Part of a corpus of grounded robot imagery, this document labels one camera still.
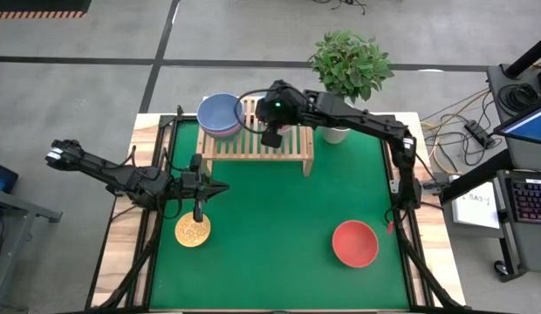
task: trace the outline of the wooden rack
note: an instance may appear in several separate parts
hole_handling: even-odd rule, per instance
[[[259,97],[243,99],[245,125],[256,131],[266,128],[258,121],[255,107]],[[202,154],[203,170],[212,174],[214,160],[270,160],[270,161],[302,161],[304,176],[309,176],[313,166],[313,130],[307,126],[293,126],[283,135],[282,146],[278,149],[261,145],[261,135],[242,129],[233,139],[215,140],[199,127],[197,153]]]

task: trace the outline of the green plant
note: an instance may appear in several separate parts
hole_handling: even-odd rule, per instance
[[[388,54],[381,52],[374,41],[351,31],[335,31],[326,33],[325,40],[315,44],[318,50],[310,61],[328,92],[355,102],[358,97],[370,99],[372,88],[382,90],[381,82],[394,74],[388,68]]]

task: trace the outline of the gray floor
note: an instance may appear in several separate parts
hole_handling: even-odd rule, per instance
[[[334,1],[182,0],[165,58],[305,61],[324,31],[353,29],[377,37],[395,63],[494,65],[512,61],[541,38],[541,0],[366,3],[362,17],[358,7],[330,11]],[[0,55],[153,58],[169,5],[170,0],[94,0],[83,19],[0,20]],[[0,64],[0,163],[21,174],[17,195],[65,213],[59,225],[39,222],[34,229],[6,304],[29,306],[31,313],[83,308],[113,198],[102,184],[52,170],[43,158],[52,140],[75,138],[90,152],[121,160],[149,71],[150,66],[131,65]],[[177,105],[193,112],[203,95],[240,93],[274,79],[320,88],[309,70],[164,67],[149,112],[173,112]],[[382,93],[356,106],[425,117],[485,86],[482,73],[396,72]],[[479,106],[463,115],[478,119]],[[487,113],[497,125],[492,106]],[[440,115],[428,121],[439,123]],[[462,125],[445,130],[462,131]],[[447,149],[459,170],[471,169],[459,145]],[[491,268],[501,258],[495,239],[452,235],[451,243],[468,305],[541,313],[541,274],[499,283]]]

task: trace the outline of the yellow plate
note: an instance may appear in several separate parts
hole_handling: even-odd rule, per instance
[[[175,224],[175,238],[184,247],[193,248],[209,238],[210,220],[202,215],[202,222],[193,220],[193,212],[183,215]]]

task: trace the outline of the green mat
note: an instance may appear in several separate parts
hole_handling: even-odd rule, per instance
[[[198,126],[180,126],[174,164],[195,152]],[[401,258],[383,214],[390,207],[380,142],[352,132],[340,145],[315,133],[310,177],[297,162],[215,161],[214,178],[229,191],[204,205],[212,223],[197,248],[175,240],[174,220],[162,226],[151,309],[407,309]],[[192,208],[184,202],[184,212]],[[167,215],[176,203],[167,205]],[[341,263],[332,232],[361,220],[377,234],[375,261],[363,269]]]

